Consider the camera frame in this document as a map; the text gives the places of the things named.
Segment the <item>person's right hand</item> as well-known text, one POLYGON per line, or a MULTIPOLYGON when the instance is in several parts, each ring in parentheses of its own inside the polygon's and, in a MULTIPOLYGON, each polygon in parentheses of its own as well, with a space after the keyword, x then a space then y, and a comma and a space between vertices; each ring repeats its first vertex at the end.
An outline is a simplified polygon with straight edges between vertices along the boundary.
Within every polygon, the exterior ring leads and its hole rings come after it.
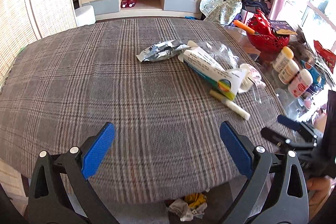
POLYGON ((312 177, 306 182, 308 191, 313 191, 313 195, 309 198, 309 220, 319 212, 329 195, 333 179, 329 177, 312 177))

